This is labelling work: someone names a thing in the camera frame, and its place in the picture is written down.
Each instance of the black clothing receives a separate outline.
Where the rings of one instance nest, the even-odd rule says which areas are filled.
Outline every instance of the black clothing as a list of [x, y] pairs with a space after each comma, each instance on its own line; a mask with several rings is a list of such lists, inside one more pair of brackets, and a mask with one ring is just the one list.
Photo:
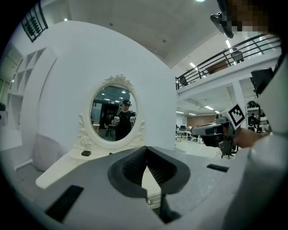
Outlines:
[[130, 123], [130, 117], [132, 116], [132, 113], [130, 111], [124, 113], [122, 111], [119, 112], [117, 115], [120, 118], [119, 125], [116, 127], [115, 135], [116, 135], [116, 141], [119, 141], [126, 137], [128, 133], [131, 131], [131, 123]]

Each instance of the mirror frame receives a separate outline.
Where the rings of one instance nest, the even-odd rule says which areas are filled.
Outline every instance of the mirror frame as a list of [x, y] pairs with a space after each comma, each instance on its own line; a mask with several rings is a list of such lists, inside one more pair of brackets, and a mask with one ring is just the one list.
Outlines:
[[[111, 86], [111, 85], [120, 85], [125, 88], [127, 88], [130, 93], [133, 95], [136, 106], [137, 106], [137, 118], [136, 122], [134, 124], [134, 127], [130, 131], [130, 133], [123, 139], [116, 141], [116, 142], [110, 142], [102, 139], [93, 129], [91, 120], [90, 120], [90, 114], [91, 109], [93, 105], [93, 101], [95, 96], [105, 87]], [[102, 81], [100, 84], [98, 84], [95, 89], [90, 93], [88, 102], [86, 103], [85, 110], [83, 114], [79, 115], [80, 120], [80, 128], [78, 131], [78, 135], [76, 138], [75, 147], [81, 149], [81, 150], [94, 150], [97, 149], [98, 151], [122, 151], [126, 149], [135, 148], [138, 146], [144, 146], [144, 120], [143, 120], [143, 111], [142, 111], [142, 105], [140, 98], [136, 92], [136, 89], [134, 86], [130, 83], [129, 80], [126, 79], [126, 77], [121, 75], [116, 75], [115, 77], [110, 76], [109, 78]]]

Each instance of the white pillar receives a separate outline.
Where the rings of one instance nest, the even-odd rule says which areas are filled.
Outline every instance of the white pillar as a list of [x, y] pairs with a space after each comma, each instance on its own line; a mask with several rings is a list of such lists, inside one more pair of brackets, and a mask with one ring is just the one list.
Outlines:
[[236, 101], [239, 104], [239, 106], [241, 107], [243, 113], [245, 113], [246, 116], [246, 120], [245, 122], [243, 122], [241, 124], [242, 128], [246, 128], [247, 127], [247, 112], [246, 112], [246, 105], [245, 105], [245, 100], [244, 100], [244, 96], [243, 96], [243, 92], [241, 89], [241, 85], [240, 82], [238, 80], [233, 81], [233, 88], [234, 88], [234, 92], [235, 92], [235, 96], [236, 96]]

